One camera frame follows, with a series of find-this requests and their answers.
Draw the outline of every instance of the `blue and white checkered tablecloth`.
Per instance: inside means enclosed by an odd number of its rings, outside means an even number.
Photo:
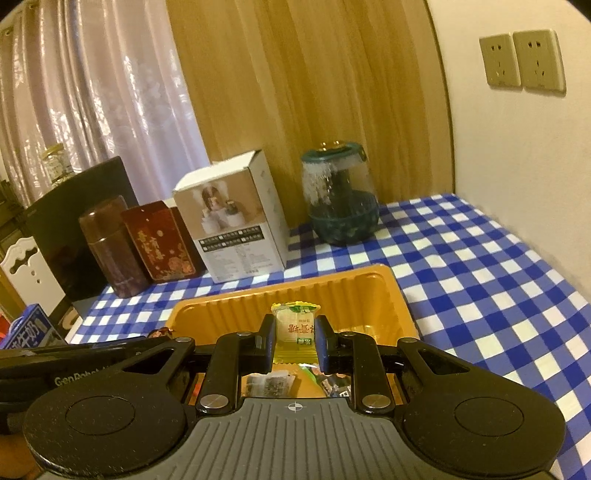
[[[347,248],[321,244],[309,225],[293,231],[282,273],[214,284],[209,275],[119,299],[107,289],[73,343],[161,327],[182,299],[317,277],[381,263],[392,268],[426,342],[555,401],[567,420],[553,467],[591,479],[591,306],[540,256],[454,195],[394,203],[381,228]]]

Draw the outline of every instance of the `silver screw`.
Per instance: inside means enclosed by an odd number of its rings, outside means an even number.
[[[363,402],[367,408],[371,408],[372,410],[386,408],[391,403],[386,395],[380,394],[366,395],[361,402]]]
[[[225,395],[212,393],[211,395],[205,395],[200,403],[205,408],[215,410],[217,408],[225,407],[228,404],[228,398]]]

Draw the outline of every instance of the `round black motor cover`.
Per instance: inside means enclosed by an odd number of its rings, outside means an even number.
[[[179,441],[183,407],[150,375],[93,377],[29,408],[23,433],[41,466],[71,477],[117,476],[148,466]]]
[[[564,439],[560,410],[521,385],[487,378],[413,398],[402,418],[407,437],[458,474],[513,477],[549,468]]]

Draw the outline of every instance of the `black label strip on box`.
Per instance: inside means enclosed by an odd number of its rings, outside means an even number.
[[[220,250],[221,248],[245,245],[250,242],[256,242],[257,240],[263,240],[264,238],[261,227],[257,225],[203,238],[199,241],[199,245],[201,245],[204,252],[213,252],[214,250]]]

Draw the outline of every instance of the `jar lid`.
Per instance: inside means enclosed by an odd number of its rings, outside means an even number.
[[[63,143],[56,143],[55,145],[48,147],[48,149],[43,152],[43,154],[41,155],[41,159],[45,160],[52,153],[59,152],[60,150],[63,150],[63,149],[64,149]]]
[[[362,159],[365,160],[365,154],[362,152],[363,147],[356,142],[335,140],[333,142],[323,142],[316,150],[308,150],[301,156],[301,160],[304,163],[322,163],[356,153],[361,154]]]
[[[83,213],[78,221],[86,241],[92,244],[119,230],[124,225],[121,213],[125,210],[127,204],[119,195],[104,200]]]

